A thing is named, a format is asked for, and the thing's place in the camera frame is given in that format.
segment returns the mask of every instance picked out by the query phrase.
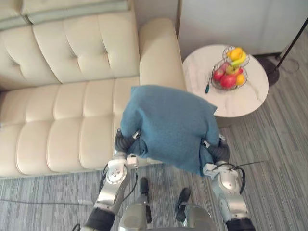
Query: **marble tabletop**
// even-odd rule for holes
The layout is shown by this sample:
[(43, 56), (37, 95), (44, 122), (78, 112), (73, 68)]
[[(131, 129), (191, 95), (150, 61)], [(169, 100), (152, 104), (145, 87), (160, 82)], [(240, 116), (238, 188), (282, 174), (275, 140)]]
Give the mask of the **marble tabletop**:
[(219, 90), (210, 83), (208, 94), (205, 87), (211, 77), (213, 67), (222, 59), (222, 52), (227, 46), (211, 45), (199, 48), (183, 62), (186, 88), (217, 107), (215, 116), (238, 117), (256, 110), (265, 101), (269, 91), (267, 75), (261, 64), (251, 55), (245, 66), (248, 79), (235, 90)]

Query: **white wall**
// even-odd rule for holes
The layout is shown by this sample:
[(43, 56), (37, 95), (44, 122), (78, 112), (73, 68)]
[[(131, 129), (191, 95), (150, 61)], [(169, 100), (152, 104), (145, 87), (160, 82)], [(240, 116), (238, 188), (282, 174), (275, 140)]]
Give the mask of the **white wall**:
[(178, 0), (134, 0), (138, 28), (156, 17), (168, 17), (176, 24)]
[(210, 44), (252, 54), (281, 52), (308, 14), (308, 0), (183, 0), (179, 43), (184, 59)]

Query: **floor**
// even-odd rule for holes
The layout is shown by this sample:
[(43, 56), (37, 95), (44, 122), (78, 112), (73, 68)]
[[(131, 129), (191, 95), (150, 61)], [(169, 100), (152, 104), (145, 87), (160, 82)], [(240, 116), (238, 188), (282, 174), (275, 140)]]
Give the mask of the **floor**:
[[(299, 63), (296, 70), (295, 59)], [(279, 81), (263, 105), (241, 123), (221, 129), (231, 148), (231, 163), (243, 164), (247, 185), (244, 199), (258, 231), (308, 230), (308, 30), (299, 38), (280, 68)], [(94, 201), (101, 172), (0, 180), (0, 198), (27, 201)], [(192, 189), (191, 200), (206, 208), (220, 231), (225, 230), (209, 179), (155, 165), (138, 170), (150, 182), (152, 227), (179, 226), (173, 207), (181, 189)], [(131, 181), (127, 192), (132, 188)], [(122, 205), (138, 196), (136, 190)], [(0, 202), (1, 231), (70, 231), (84, 224), (91, 207), (24, 205)], [(113, 230), (117, 230), (119, 218)]]

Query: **cream leather sofa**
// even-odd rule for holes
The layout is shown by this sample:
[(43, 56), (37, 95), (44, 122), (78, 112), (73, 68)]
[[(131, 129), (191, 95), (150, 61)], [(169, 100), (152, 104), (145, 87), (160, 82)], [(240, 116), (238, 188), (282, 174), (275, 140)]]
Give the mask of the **cream leather sofa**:
[(84, 2), (0, 3), (0, 177), (102, 169), (131, 86), (185, 89), (169, 19), (138, 32), (133, 2)]

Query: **baseboard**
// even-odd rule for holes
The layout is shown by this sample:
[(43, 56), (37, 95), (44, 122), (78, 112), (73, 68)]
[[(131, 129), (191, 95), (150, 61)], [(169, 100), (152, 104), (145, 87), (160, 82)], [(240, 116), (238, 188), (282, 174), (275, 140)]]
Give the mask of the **baseboard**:
[(281, 52), (276, 52), (276, 53), (267, 53), (267, 54), (253, 54), (255, 58), (264, 58), (264, 57), (269, 57), (269, 56), (279, 56)]

